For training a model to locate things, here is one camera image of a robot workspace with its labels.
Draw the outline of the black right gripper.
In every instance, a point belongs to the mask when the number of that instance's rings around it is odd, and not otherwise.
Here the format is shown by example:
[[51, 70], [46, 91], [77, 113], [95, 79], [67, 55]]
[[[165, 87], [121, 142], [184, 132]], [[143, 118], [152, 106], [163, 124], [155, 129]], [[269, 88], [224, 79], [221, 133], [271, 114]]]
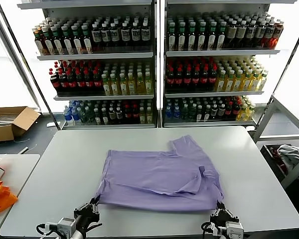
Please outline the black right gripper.
[[226, 222], [239, 222], [238, 216], [233, 215], [224, 205], [217, 203], [216, 210], [210, 216], [210, 222], [219, 227], [225, 227]]

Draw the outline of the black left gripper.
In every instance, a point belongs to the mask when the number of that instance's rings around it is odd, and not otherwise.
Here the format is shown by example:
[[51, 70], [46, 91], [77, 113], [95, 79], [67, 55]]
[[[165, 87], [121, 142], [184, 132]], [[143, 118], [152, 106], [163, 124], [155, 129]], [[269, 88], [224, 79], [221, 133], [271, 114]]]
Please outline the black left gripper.
[[99, 226], [100, 214], [98, 203], [99, 199], [92, 198], [89, 203], [85, 203], [74, 210], [76, 230], [90, 231]]

